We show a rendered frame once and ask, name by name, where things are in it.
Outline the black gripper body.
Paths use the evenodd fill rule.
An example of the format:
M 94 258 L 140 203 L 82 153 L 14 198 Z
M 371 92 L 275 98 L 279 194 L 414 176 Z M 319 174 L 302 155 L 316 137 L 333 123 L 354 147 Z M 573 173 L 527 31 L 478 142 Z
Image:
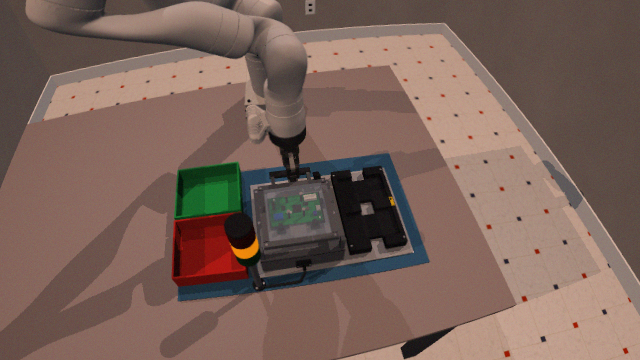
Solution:
M 292 153 L 293 152 L 293 158 L 296 157 L 296 149 L 295 148 L 304 141 L 305 137 L 306 137 L 306 126 L 305 126 L 304 130 L 300 134 L 298 134 L 298 135 L 296 135 L 294 137 L 290 137 L 290 138 L 277 137 L 277 136 L 271 134 L 270 131 L 269 131 L 269 138 L 270 138 L 271 142 L 274 145 L 284 149 L 284 151 L 286 152 L 285 153 L 285 158 L 287 160 L 289 160 L 288 153 Z

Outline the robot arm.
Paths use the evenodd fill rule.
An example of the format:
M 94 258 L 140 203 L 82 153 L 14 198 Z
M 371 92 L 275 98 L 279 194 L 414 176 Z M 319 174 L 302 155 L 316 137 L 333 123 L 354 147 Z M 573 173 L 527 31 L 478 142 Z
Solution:
M 266 111 L 257 105 L 246 108 L 251 143 L 262 143 L 269 131 L 290 138 L 304 130 L 307 54 L 283 24 L 279 2 L 142 1 L 150 12 L 105 13 L 106 0 L 26 0 L 25 10 L 34 24 L 60 34 L 179 46 L 230 59 L 245 56 L 253 91 L 266 105 Z

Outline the red open-top bin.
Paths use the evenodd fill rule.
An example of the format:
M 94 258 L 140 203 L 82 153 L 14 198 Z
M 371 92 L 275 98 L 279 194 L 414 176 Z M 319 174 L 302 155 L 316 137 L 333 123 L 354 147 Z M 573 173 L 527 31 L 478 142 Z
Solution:
M 231 214 L 174 221 L 172 280 L 178 287 L 249 279 L 224 230 Z

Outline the green bin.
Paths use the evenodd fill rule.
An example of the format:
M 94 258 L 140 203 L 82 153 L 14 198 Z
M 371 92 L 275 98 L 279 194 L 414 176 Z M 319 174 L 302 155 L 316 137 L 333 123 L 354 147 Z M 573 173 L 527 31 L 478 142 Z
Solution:
M 175 220 L 233 212 L 243 212 L 241 170 L 236 162 L 178 170 Z

